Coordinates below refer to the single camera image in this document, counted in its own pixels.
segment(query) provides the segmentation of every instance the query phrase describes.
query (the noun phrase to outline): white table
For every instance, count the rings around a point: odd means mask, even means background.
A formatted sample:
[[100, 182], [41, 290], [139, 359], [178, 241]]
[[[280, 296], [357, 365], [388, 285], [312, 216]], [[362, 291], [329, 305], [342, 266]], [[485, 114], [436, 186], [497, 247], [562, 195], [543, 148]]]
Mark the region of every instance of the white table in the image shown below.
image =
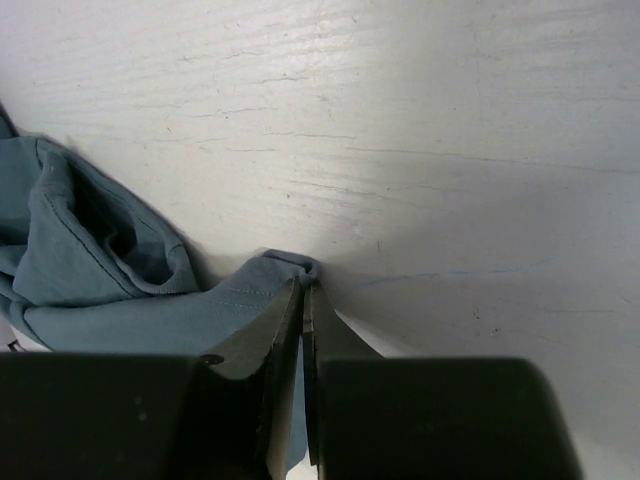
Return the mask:
[[634, 0], [12, 2], [0, 100], [228, 274], [315, 256], [388, 354], [517, 355], [640, 477]]

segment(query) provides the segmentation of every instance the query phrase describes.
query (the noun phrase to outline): folded fabric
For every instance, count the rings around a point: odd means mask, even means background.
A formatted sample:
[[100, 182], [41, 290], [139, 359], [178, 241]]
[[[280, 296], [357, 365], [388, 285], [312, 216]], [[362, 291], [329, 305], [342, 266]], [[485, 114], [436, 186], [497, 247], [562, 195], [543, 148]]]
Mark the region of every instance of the folded fabric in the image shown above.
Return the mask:
[[309, 258], [268, 251], [201, 292], [183, 242], [73, 152], [0, 120], [0, 316], [52, 350], [197, 354], [246, 325]]

